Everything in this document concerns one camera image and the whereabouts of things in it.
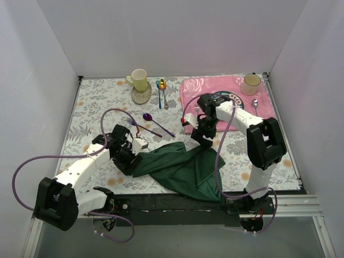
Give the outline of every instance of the beige cup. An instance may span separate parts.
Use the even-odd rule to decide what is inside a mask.
[[[257,76],[255,73],[247,74],[243,78],[242,85],[240,87],[240,90],[245,95],[253,95],[256,93],[257,89],[259,88],[259,85],[261,83],[261,80],[259,76]]]
[[[147,72],[143,69],[136,69],[131,73],[131,76],[127,76],[125,81],[134,86],[138,92],[144,92],[147,90]]]

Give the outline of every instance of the tabletop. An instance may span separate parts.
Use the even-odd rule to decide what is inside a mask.
[[[180,85],[185,78],[191,77],[160,78],[165,79],[167,83],[165,93],[169,105],[168,110],[159,110],[159,98],[155,86],[157,77],[148,78],[148,82],[152,86],[152,96],[143,105],[137,105],[132,101],[132,86],[127,84],[124,78],[83,79],[78,91],[63,154],[76,155],[84,153],[92,139],[101,133],[101,115],[110,108],[120,108],[128,111],[138,124],[162,135],[162,138],[159,138],[146,130],[141,130],[141,137],[149,143],[148,149],[144,150],[145,152],[152,151],[174,141],[183,141],[187,150],[196,147],[198,143],[192,140],[190,135],[185,134],[180,122],[182,116]],[[173,138],[157,124],[143,120],[143,113],[150,113],[154,120],[167,130],[175,133],[176,136]],[[126,114],[122,112],[109,112],[104,119],[105,132],[111,132],[115,124],[120,124],[131,129],[132,133],[135,133],[135,127],[131,126],[126,121],[126,118]],[[220,144],[222,134],[220,132],[217,133],[213,140],[213,148],[215,150],[217,150]],[[247,156],[247,143],[244,135],[238,131],[228,132],[221,150],[221,156],[226,162],[220,170],[223,190],[242,191],[248,183],[252,167]],[[58,173],[63,172],[73,162],[75,162],[73,159],[63,159]],[[137,178],[125,176],[111,161],[102,165],[81,187],[80,192],[86,192],[96,186],[106,187],[115,194],[161,194],[172,192],[158,184],[149,175]],[[274,170],[270,186],[276,190],[299,189],[297,176],[289,153],[283,156],[281,162]]]

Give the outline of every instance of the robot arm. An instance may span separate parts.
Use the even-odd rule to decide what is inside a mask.
[[[197,101],[205,113],[205,117],[197,118],[188,113],[182,119],[182,124],[193,126],[191,138],[201,145],[212,146],[216,134],[216,125],[221,121],[229,122],[234,106],[225,96],[204,94]],[[243,109],[235,109],[232,125],[247,137],[247,152],[252,162],[252,171],[245,193],[267,187],[277,163],[286,154],[286,146],[281,129],[275,118],[262,119]],[[250,195],[251,206],[266,197],[268,190]]]
[[[108,160],[112,160],[125,175],[132,174],[141,160],[139,152],[147,148],[148,143],[141,138],[133,138],[129,142],[129,134],[127,128],[116,125],[112,133],[106,135],[107,146],[100,153],[91,155],[104,147],[102,135],[98,135],[84,153],[88,157],[77,160],[53,179],[45,177],[38,186],[34,216],[66,231],[82,214],[93,210],[111,211],[114,194],[110,190],[95,187],[86,193],[78,192],[86,180]]]

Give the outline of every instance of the pink placemat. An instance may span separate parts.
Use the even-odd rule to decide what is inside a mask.
[[[261,82],[259,89],[252,96],[246,96],[240,91],[243,77],[239,76],[220,76],[220,77],[203,77],[203,78],[190,78],[185,79],[181,85],[181,102],[183,109],[189,100],[199,94],[216,93],[229,95],[234,98],[236,103],[243,107],[247,112],[256,115],[254,108],[251,105],[252,100],[255,98],[258,100],[257,114],[259,117],[267,119],[269,117],[275,117],[273,107],[271,106],[268,93],[265,89],[263,82]],[[197,105],[197,99],[193,100],[188,106],[185,113],[192,113],[195,116],[202,114],[202,110],[196,112],[195,107]],[[226,122],[219,122],[216,129],[218,132],[223,132],[226,129]],[[230,131],[236,131],[233,126],[230,127]],[[192,126],[185,127],[186,133],[192,132]]]

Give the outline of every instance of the purple fork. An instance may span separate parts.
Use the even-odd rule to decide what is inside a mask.
[[[145,129],[145,130],[147,130],[147,131],[149,131],[149,132],[155,134],[156,136],[162,138],[162,135],[161,135],[161,134],[155,133],[155,132],[153,132],[153,131],[151,131],[151,130],[149,130],[149,129],[147,129],[147,128],[145,128],[145,127],[143,127],[143,126],[141,126],[141,125],[139,125],[139,124],[137,124],[137,123],[135,123],[135,122],[134,122],[133,120],[131,120],[130,118],[127,118],[127,122],[128,122],[129,124],[131,124],[131,125],[134,125],[134,126],[137,125],[137,126],[141,127],[142,129]]]

